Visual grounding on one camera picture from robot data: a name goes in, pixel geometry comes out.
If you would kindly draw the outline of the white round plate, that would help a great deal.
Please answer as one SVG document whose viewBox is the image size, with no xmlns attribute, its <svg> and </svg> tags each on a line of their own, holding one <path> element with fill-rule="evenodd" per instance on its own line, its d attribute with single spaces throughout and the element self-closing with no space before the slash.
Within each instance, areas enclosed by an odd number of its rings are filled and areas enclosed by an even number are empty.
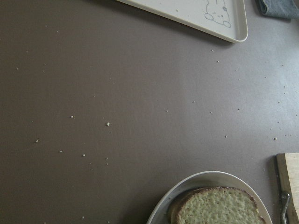
<svg viewBox="0 0 299 224">
<path fill-rule="evenodd" d="M 260 216 L 264 218 L 267 224 L 272 223 L 270 215 L 258 194 L 240 178 L 221 171 L 204 171 L 193 174 L 181 180 L 161 198 L 161 200 L 158 202 L 158 204 L 152 211 L 147 223 L 168 224 L 169 221 L 167 217 L 167 211 L 173 199 L 175 199 L 181 193 L 190 189 L 214 186 L 234 187 L 245 190 L 256 201 L 258 211 L 260 212 Z"/>
</svg>

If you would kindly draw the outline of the bread slice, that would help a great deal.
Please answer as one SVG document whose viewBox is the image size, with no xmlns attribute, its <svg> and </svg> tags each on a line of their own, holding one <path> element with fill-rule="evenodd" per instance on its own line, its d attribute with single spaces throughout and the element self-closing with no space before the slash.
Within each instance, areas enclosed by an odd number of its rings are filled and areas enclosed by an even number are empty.
<svg viewBox="0 0 299 224">
<path fill-rule="evenodd" d="M 177 195 L 172 202 L 170 203 L 167 211 L 167 218 L 168 222 L 170 224 L 174 224 L 175 216 L 177 213 L 177 210 L 179 209 L 181 203 L 193 192 L 193 189 L 186 190 L 182 192 L 181 194 Z"/>
<path fill-rule="evenodd" d="M 254 198 L 231 187 L 193 190 L 180 205 L 175 224 L 264 224 Z"/>
</svg>

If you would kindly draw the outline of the cream rabbit tray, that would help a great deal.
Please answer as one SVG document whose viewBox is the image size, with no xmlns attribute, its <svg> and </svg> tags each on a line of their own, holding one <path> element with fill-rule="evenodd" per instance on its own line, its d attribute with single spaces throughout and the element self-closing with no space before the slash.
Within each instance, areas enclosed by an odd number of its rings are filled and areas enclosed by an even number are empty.
<svg viewBox="0 0 299 224">
<path fill-rule="evenodd" d="M 228 42 L 243 42 L 248 37 L 243 0 L 122 0 L 121 2 Z"/>
</svg>

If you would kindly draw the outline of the bamboo cutting board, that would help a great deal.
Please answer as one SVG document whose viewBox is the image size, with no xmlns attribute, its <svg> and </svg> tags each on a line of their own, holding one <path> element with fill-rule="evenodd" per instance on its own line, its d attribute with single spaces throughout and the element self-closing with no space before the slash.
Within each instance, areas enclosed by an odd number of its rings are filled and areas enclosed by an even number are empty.
<svg viewBox="0 0 299 224">
<path fill-rule="evenodd" d="M 277 154 L 281 187 L 281 223 L 299 222 L 299 154 Z"/>
</svg>

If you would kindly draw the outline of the grey folded cloth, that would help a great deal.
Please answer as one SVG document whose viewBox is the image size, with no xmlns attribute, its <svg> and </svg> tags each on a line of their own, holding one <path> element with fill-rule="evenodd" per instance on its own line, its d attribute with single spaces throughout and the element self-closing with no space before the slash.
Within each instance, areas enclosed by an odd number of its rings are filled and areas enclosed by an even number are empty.
<svg viewBox="0 0 299 224">
<path fill-rule="evenodd" d="M 299 8 L 293 0 L 258 0 L 261 13 L 268 17 L 298 19 Z"/>
</svg>

